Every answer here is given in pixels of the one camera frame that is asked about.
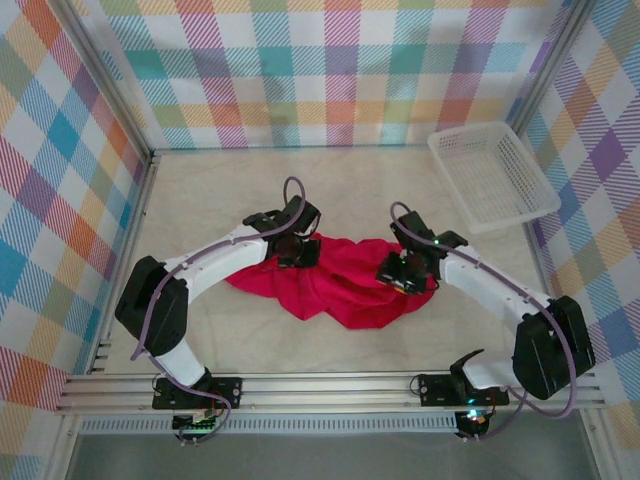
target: beige floor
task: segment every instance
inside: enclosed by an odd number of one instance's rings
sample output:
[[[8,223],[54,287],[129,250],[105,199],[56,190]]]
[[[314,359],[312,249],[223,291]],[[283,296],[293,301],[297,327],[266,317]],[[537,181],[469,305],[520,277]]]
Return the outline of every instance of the beige floor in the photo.
[[[452,229],[489,261],[539,288],[522,227],[471,235],[424,149],[252,150],[163,157],[135,259],[165,259],[205,245],[245,216],[280,208],[282,182],[297,175],[322,211],[324,235],[393,240],[389,205],[403,200],[436,233]],[[214,371],[391,371],[442,369],[476,348],[512,342],[498,319],[443,285],[416,313],[382,330],[349,331],[326,314],[302,322],[276,300],[221,283],[190,307],[187,337]],[[129,361],[134,339],[117,323],[108,373],[154,372]]]

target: red cloth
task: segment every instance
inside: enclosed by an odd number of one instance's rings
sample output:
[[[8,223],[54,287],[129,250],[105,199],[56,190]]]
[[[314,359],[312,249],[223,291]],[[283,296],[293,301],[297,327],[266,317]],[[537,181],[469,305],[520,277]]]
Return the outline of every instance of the red cloth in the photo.
[[[413,312],[433,296],[404,295],[376,280],[376,272],[389,252],[400,245],[371,239],[354,243],[346,238],[322,237],[320,259],[314,268],[278,268],[271,258],[227,278],[240,290],[276,297],[300,320],[327,312],[349,329],[382,328],[403,313]],[[429,278],[427,288],[434,288]]]

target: white mesh basket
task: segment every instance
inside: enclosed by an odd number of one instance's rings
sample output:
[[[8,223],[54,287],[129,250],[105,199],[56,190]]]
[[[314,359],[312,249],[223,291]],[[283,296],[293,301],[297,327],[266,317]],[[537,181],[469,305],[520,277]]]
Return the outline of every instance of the white mesh basket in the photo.
[[[523,223],[560,208],[560,197],[504,122],[443,130],[428,143],[471,233]]]

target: purple cable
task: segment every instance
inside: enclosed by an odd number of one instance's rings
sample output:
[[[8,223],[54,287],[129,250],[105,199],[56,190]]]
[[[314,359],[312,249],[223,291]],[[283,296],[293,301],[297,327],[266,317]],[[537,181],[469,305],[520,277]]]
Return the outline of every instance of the purple cable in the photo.
[[[414,234],[413,232],[411,232],[410,230],[405,228],[405,226],[402,225],[398,221],[398,218],[395,215],[394,210],[395,210],[396,206],[401,206],[404,209],[406,209],[407,211],[411,211],[411,210],[409,209],[409,207],[406,204],[404,204],[402,202],[394,202],[394,203],[391,204],[391,209],[390,209],[391,218],[392,218],[393,222],[396,224],[396,226],[404,234],[406,234],[407,236],[409,236],[413,240],[415,240],[417,242],[420,242],[420,243],[422,243],[424,245],[427,245],[429,247],[440,248],[442,250],[445,250],[448,253],[451,253],[453,255],[457,255],[458,257],[466,260],[467,262],[471,263],[475,267],[481,268],[482,270],[487,272],[489,275],[491,275],[492,277],[494,277],[495,279],[497,279],[498,281],[502,282],[504,285],[509,287],[514,293],[516,293],[520,297],[526,299],[531,305],[533,305],[540,312],[542,312],[542,315],[544,315],[544,317],[547,319],[547,321],[551,325],[551,328],[553,328],[554,332],[558,336],[558,340],[560,341],[560,345],[562,346],[562,351],[564,352],[564,354],[565,354],[565,356],[567,358],[567,364],[569,366],[569,383],[570,383],[569,399],[567,401],[567,405],[561,411],[552,413],[552,412],[547,412],[547,411],[541,409],[537,405],[534,405],[529,400],[527,400],[527,393],[526,392],[525,392],[524,395],[520,395],[515,390],[513,390],[511,387],[507,387],[507,390],[509,391],[509,393],[511,395],[513,395],[515,398],[517,398],[518,400],[520,400],[520,405],[518,406],[518,408],[516,409],[516,411],[514,412],[512,417],[515,417],[515,415],[520,412],[520,410],[522,409],[522,407],[525,404],[527,406],[529,406],[535,412],[537,412],[537,413],[539,413],[541,415],[544,415],[546,417],[549,417],[549,418],[561,419],[561,418],[565,418],[566,416],[568,416],[573,411],[573,409],[575,407],[575,403],[576,403],[576,393],[577,393],[577,388],[578,388],[578,386],[577,386],[577,375],[576,375],[576,365],[575,365],[575,362],[573,361],[573,356],[571,355],[571,347],[569,346],[569,342],[567,341],[567,338],[565,337],[564,332],[560,328],[560,325],[558,325],[558,322],[556,321],[556,319],[553,318],[553,316],[547,311],[547,309],[540,302],[538,302],[535,298],[530,297],[529,294],[526,291],[524,291],[523,289],[518,287],[511,280],[509,280],[508,278],[506,278],[504,275],[500,274],[496,270],[492,269],[491,267],[485,265],[482,262],[479,262],[478,260],[474,259],[473,257],[471,257],[470,255],[467,255],[464,252],[460,252],[460,251],[455,250],[455,249],[453,249],[451,247],[448,247],[446,245],[440,245],[440,244],[433,243],[433,242],[431,242],[429,240],[426,240],[426,239]],[[508,425],[509,423],[511,423],[512,420],[513,420],[513,418],[511,418],[510,420],[505,422],[505,426]]]
[[[304,210],[307,197],[306,197],[304,185],[302,184],[300,179],[298,179],[297,177],[291,176],[291,177],[288,177],[284,182],[284,187],[283,187],[284,198],[285,199],[287,198],[287,187],[289,186],[289,182],[291,181],[294,181],[298,184],[298,187],[300,188],[301,201],[300,201],[300,207],[298,208],[298,211],[287,223],[285,223],[281,227],[274,228],[273,230],[270,230],[268,232],[262,232],[262,233],[256,233],[254,235],[238,237],[233,240],[224,240],[222,242],[215,243],[206,248],[203,248],[199,252],[196,252],[191,257],[187,258],[184,262],[181,262],[180,264],[178,264],[173,270],[171,270],[169,273],[167,273],[164,276],[164,278],[160,281],[160,283],[158,283],[158,286],[153,291],[153,295],[151,296],[151,300],[149,301],[149,306],[147,307],[147,311],[144,315],[144,322],[142,323],[142,329],[140,331],[140,339],[138,340],[138,345],[136,346],[136,349],[133,352],[133,355],[131,355],[131,360],[136,360],[140,356],[140,354],[145,350],[144,343],[147,340],[147,335],[149,334],[149,326],[151,325],[151,317],[153,315],[153,309],[155,308],[156,303],[158,302],[158,299],[160,298],[160,294],[162,293],[162,290],[164,289],[164,287],[167,285],[169,280],[171,280],[171,278],[174,277],[174,275],[184,270],[185,264],[191,265],[194,262],[196,262],[198,259],[202,258],[203,256],[208,255],[211,252],[214,252],[215,250],[218,250],[219,248],[225,247],[227,245],[235,245],[237,242],[247,242],[251,240],[257,240],[260,238],[268,237],[271,235],[277,235],[278,233],[284,232],[285,230],[289,229],[295,222],[298,221],[298,219],[300,218],[300,215],[302,215],[302,211]],[[180,440],[182,440],[182,442],[187,445],[196,445],[197,443],[205,442],[211,437],[213,437],[213,435],[215,435],[215,433],[217,433],[224,426],[227,419],[231,415],[231,404],[229,403],[229,401],[226,398],[221,397],[220,395],[215,395],[208,392],[202,392],[200,390],[194,390],[190,387],[187,387],[186,385],[181,384],[175,378],[169,375],[169,373],[162,367],[162,365],[160,365],[160,362],[158,362],[155,358],[153,358],[150,355],[149,359],[151,360],[151,363],[153,363],[161,372],[163,372],[167,376],[169,381],[173,383],[176,387],[184,390],[187,393],[191,393],[193,395],[200,395],[203,397],[208,397],[214,400],[218,400],[225,405],[225,410],[226,410],[225,417],[222,419],[222,421],[218,424],[217,427],[215,427],[210,433],[202,437],[199,441],[197,442],[195,440],[187,441],[182,436],[182,430],[178,431]]]

